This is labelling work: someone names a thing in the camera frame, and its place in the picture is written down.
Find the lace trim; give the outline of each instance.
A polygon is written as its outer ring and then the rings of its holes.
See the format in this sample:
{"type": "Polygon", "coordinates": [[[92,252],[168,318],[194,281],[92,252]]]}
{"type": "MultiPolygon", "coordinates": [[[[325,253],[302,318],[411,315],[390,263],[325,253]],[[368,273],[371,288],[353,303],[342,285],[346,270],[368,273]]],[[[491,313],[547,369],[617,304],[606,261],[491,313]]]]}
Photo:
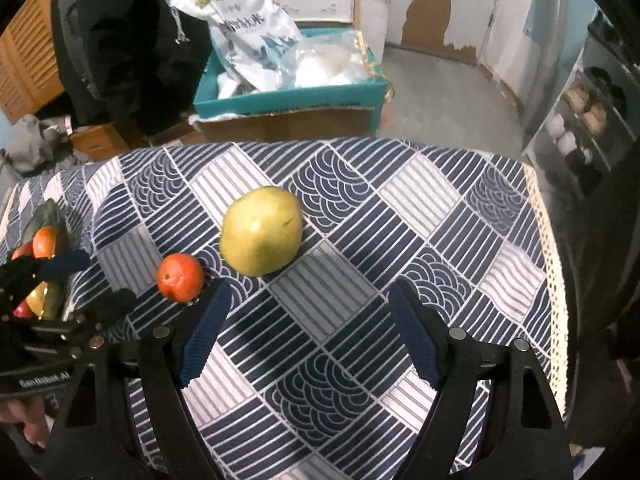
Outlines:
{"type": "Polygon", "coordinates": [[[549,383],[556,398],[560,414],[566,409],[567,389],[567,347],[568,347],[568,311],[564,294],[564,279],[558,247],[551,229],[545,203],[538,188],[536,171],[523,165],[529,203],[533,208],[540,232],[540,244],[546,267],[546,287],[551,300],[551,377],[549,383]]]}

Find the pear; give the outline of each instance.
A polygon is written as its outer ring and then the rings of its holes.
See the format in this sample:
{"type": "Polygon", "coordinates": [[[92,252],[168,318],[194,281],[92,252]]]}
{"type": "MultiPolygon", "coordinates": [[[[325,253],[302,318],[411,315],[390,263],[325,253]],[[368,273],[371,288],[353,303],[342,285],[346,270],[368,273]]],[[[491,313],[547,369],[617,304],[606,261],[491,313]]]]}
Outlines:
{"type": "Polygon", "coordinates": [[[269,274],[296,257],[302,228],[302,209],[295,195],[279,187],[260,187],[229,207],[222,222],[220,253],[240,274],[269,274]]]}

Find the screw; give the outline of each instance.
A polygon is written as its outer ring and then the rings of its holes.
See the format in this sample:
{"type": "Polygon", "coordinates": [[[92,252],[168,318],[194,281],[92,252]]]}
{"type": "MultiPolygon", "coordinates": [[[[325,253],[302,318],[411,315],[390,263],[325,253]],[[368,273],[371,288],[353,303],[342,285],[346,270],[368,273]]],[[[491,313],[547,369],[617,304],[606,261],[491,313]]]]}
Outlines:
{"type": "Polygon", "coordinates": [[[453,339],[457,339],[458,341],[462,341],[466,337],[466,332],[461,328],[452,328],[449,330],[449,335],[453,339]]]}
{"type": "Polygon", "coordinates": [[[529,343],[524,341],[524,339],[516,339],[513,342],[513,345],[521,352],[526,352],[527,350],[529,350],[529,343]]]}
{"type": "Polygon", "coordinates": [[[104,345],[104,341],[105,339],[101,335],[97,335],[89,340],[89,346],[95,350],[104,345]]]}
{"type": "Polygon", "coordinates": [[[170,333],[171,333],[171,327],[168,327],[167,325],[160,325],[154,328],[154,337],[158,339],[167,337],[170,333]]]}

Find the black jacket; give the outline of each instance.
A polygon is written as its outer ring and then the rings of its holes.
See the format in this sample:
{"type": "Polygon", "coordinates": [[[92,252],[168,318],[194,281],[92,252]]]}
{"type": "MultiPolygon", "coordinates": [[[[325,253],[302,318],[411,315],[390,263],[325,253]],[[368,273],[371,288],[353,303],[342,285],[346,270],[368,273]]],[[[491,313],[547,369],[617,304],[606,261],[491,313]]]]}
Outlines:
{"type": "Polygon", "coordinates": [[[66,53],[58,0],[51,21],[60,81],[76,108],[79,123],[135,118],[152,134],[178,120],[189,108],[211,42],[207,24],[180,13],[186,37],[163,0],[77,0],[78,33],[100,100],[79,78],[66,53]]]}

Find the tablecloth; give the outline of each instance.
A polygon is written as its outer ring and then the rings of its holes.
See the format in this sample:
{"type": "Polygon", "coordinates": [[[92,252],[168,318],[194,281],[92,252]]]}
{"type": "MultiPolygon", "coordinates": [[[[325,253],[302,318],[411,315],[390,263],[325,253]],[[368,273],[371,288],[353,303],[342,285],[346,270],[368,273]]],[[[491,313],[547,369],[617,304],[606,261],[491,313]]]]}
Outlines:
{"type": "MultiPolygon", "coordinates": [[[[231,313],[183,390],[228,478],[392,478],[434,399],[386,306],[400,275],[476,339],[531,342],[564,408],[558,256],[535,174],[519,162],[373,139],[138,150],[19,184],[0,257],[48,198],[72,245],[92,256],[70,279],[65,311],[108,287],[139,298],[111,340],[144,335],[183,308],[155,285],[167,254],[194,254],[209,276],[231,281],[231,313]],[[300,198],[303,246],[289,267],[248,278],[220,256],[220,228],[233,200],[266,185],[300,198]]],[[[143,451],[161,468],[139,381],[130,398],[143,451]]],[[[480,383],[454,470],[472,459],[487,399],[480,383]]]]}

